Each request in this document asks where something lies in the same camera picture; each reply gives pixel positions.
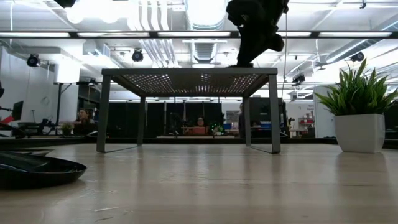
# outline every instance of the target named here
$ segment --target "white planter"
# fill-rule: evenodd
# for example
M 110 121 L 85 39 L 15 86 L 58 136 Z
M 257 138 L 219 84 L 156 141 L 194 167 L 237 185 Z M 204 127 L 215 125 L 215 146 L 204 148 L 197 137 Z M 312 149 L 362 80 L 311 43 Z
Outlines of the white planter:
M 362 114 L 335 117 L 338 144 L 343 152 L 379 152 L 384 144 L 384 116 Z

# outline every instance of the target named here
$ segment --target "potted plant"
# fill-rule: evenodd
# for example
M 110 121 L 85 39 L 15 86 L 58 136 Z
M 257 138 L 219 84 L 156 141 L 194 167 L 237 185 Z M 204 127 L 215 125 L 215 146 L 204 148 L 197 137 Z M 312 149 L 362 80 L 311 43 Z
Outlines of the potted plant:
M 340 70 L 337 87 L 328 86 L 327 96 L 316 93 L 320 103 L 335 115 L 336 138 L 343 152 L 375 153 L 382 149 L 385 136 L 383 112 L 398 96 L 397 90 L 386 94 L 386 76 L 376 74 L 376 69 L 366 76 L 363 73 L 365 67 L 366 59 L 358 71 Z
M 73 125 L 70 123 L 64 123 L 61 126 L 61 130 L 64 136 L 69 136 L 72 133 Z

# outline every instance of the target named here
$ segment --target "black plate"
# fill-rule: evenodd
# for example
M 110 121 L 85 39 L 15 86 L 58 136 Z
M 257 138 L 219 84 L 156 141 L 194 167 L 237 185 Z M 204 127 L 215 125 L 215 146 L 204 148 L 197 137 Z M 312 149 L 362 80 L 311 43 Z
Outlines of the black plate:
M 68 184 L 85 173 L 77 162 L 45 156 L 0 152 L 0 188 L 30 189 Z

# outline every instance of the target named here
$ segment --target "metal table leg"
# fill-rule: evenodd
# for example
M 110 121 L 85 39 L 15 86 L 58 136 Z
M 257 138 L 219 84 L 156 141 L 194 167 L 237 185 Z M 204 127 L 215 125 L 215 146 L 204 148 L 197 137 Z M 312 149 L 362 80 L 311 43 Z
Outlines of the metal table leg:
M 280 122 L 276 75 L 269 75 L 269 103 L 271 108 L 271 153 L 280 153 Z
M 244 132 L 246 146 L 251 146 L 251 128 L 250 128 L 250 97 L 243 98 Z
M 138 139 L 137 145 L 141 146 L 144 142 L 144 125 L 145 125 L 145 97 L 141 97 L 141 101 L 139 103 L 139 120 L 138 120 Z
M 101 104 L 99 111 L 97 152 L 105 153 L 106 127 L 108 125 L 109 94 L 111 92 L 111 76 L 104 75 L 101 89 Z

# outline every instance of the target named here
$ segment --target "small plant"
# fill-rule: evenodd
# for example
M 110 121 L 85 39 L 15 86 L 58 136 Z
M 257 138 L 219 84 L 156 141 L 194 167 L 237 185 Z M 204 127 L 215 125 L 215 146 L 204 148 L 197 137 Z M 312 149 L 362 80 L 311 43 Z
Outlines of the small plant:
M 335 116 L 358 114 L 383 114 L 390 106 L 391 101 L 398 96 L 398 91 L 386 95 L 387 86 L 384 82 L 387 76 L 381 77 L 373 69 L 370 77 L 363 71 L 366 59 L 363 60 L 358 71 L 349 68 L 349 73 L 340 70 L 340 82 L 337 88 L 328 86 L 331 90 L 328 96 L 316 93 L 320 103 L 325 105 Z
M 70 135 L 73 130 L 73 125 L 70 123 L 62 124 L 61 126 L 62 134 L 63 135 Z

